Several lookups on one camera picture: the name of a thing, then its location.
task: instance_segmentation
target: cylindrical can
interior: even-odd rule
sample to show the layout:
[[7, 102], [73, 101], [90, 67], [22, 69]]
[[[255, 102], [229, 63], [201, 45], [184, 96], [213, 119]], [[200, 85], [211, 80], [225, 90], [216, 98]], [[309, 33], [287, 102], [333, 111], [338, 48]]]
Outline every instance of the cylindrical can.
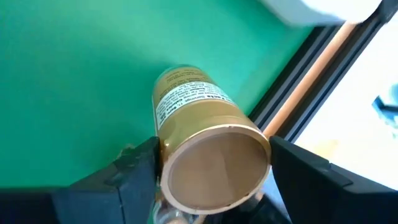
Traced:
[[229, 210], [259, 190], [268, 174], [266, 137], [199, 68], [162, 73], [153, 93], [161, 140], [164, 197], [191, 214]]

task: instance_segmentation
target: white label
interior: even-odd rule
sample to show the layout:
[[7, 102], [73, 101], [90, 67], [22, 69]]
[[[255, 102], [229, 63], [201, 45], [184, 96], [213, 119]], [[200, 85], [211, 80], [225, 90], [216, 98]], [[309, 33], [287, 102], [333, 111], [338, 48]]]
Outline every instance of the white label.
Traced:
[[207, 82], [190, 82], [175, 87], [168, 92], [156, 107], [157, 129], [180, 107], [198, 100], [233, 101], [218, 86]]

